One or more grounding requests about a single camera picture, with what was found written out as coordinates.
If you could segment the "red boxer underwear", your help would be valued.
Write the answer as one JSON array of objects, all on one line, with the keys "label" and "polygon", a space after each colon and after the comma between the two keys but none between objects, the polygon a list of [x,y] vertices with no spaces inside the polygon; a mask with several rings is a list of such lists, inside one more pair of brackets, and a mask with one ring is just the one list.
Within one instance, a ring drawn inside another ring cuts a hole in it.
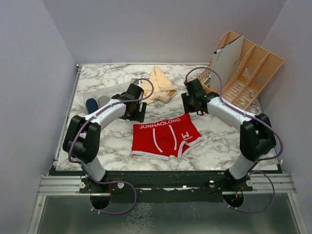
[{"label": "red boxer underwear", "polygon": [[135,124],[131,156],[164,161],[170,156],[184,158],[203,140],[189,114],[154,123]]}]

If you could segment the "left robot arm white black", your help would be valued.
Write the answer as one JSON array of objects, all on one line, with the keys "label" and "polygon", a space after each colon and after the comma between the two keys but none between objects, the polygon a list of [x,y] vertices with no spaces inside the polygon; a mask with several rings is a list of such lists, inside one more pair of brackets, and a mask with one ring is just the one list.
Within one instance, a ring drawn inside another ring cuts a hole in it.
[{"label": "left robot arm white black", "polygon": [[141,87],[131,83],[125,92],[112,96],[105,106],[70,120],[62,149],[70,162],[79,164],[92,177],[91,187],[96,192],[105,191],[108,185],[104,178],[106,170],[98,158],[101,131],[118,118],[143,122],[147,106],[142,101],[143,94]]}]

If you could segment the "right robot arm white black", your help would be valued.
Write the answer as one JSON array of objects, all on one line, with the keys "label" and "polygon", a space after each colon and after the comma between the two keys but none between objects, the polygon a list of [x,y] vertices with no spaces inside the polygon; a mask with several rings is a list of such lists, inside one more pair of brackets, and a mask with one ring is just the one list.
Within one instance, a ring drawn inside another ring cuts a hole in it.
[{"label": "right robot arm white black", "polygon": [[184,83],[187,93],[181,95],[185,113],[202,116],[208,113],[239,131],[240,155],[235,163],[226,170],[225,187],[234,191],[241,186],[259,158],[276,146],[269,117],[261,113],[255,115],[243,112],[227,103],[215,92],[207,93],[198,79]]}]

